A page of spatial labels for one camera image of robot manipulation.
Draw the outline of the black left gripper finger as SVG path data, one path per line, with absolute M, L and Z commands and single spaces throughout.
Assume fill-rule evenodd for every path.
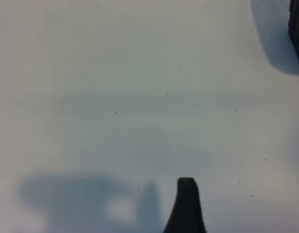
M 164 233 L 206 233 L 199 189 L 194 178 L 177 180 L 177 195 Z

